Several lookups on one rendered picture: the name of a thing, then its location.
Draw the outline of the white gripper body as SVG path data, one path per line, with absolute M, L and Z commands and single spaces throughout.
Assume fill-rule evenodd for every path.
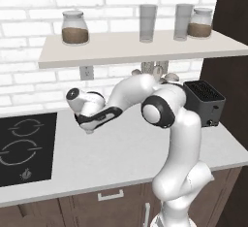
M 97 128 L 97 123 L 96 122 L 82 123 L 80 125 L 80 128 L 83 129 L 86 134 L 92 134 L 94 130 Z

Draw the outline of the black hob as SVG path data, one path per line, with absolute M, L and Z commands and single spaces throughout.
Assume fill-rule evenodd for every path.
M 0 187 L 51 179 L 57 113 L 0 118 Z

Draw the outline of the glass jar with brown contents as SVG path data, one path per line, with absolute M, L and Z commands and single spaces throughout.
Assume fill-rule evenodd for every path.
M 212 30 L 212 10 L 195 8 L 188 25 L 188 35 L 194 38 L 208 38 Z
M 67 45 L 85 45 L 89 42 L 89 32 L 82 11 L 62 13 L 62 40 Z

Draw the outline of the brown cupboard door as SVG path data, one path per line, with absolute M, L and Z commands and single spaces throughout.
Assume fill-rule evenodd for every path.
M 159 213 L 161 208 L 161 202 L 155 197 L 152 191 L 152 183 L 147 182 L 142 185 L 142 215 L 141 215 L 141 227 L 143 227 L 144 214 L 145 214 L 145 203 L 150 203 L 150 214 L 149 214 L 149 222 L 148 227 L 150 227 L 150 223 L 153 218 Z
M 0 208 L 0 227 L 65 227 L 57 199 Z
M 189 216 L 197 227 L 216 227 L 240 171 L 238 167 L 212 173 L 214 180 L 201 191 L 189 209 Z

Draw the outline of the beige wall shelf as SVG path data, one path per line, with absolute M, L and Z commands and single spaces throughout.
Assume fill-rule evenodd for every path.
M 153 42 L 140 42 L 138 32 L 93 33 L 82 46 L 67 46 L 59 35 L 48 36 L 40 69 L 108 65 L 178 59 L 248 55 L 248 46 L 213 31 L 207 39 L 175 41 L 172 30 L 156 31 Z

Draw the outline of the speckled grey pot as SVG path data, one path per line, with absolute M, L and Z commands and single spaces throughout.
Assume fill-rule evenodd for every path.
M 141 71 L 146 74 L 151 74 L 156 66 L 160 66 L 162 68 L 162 74 L 165 75 L 168 72 L 169 62 L 168 61 L 142 62 L 140 65 Z

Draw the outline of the tall dark brown cabinet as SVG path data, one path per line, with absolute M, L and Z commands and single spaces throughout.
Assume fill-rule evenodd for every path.
M 213 29 L 248 46 L 248 0 L 217 0 Z M 248 150 L 248 55 L 206 58 L 201 78 L 226 97 L 221 123 Z M 248 227 L 248 166 L 237 178 L 218 227 Z

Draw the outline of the black toaster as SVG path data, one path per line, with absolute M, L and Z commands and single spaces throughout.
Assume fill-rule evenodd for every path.
M 202 127 L 217 126 L 226 98 L 207 81 L 186 81 L 183 87 L 187 95 L 185 108 L 200 116 Z

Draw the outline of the brown drawer front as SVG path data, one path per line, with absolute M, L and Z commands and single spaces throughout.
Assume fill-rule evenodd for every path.
M 76 227 L 141 227 L 142 184 L 91 192 L 70 197 Z M 115 194 L 123 189 L 124 197 L 99 202 L 97 194 Z

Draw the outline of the clear drinking glass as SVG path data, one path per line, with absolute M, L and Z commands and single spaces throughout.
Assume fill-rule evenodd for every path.
M 188 25 L 194 6 L 192 4 L 177 4 L 175 7 L 175 22 L 173 38 L 176 41 L 186 41 Z
M 156 5 L 142 4 L 139 6 L 139 40 L 142 43 L 153 41 L 156 16 Z

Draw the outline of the white wall outlet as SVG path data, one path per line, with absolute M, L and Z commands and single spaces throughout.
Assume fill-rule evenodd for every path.
M 80 79 L 82 81 L 92 81 L 94 79 L 93 66 L 80 66 L 79 73 L 80 73 Z

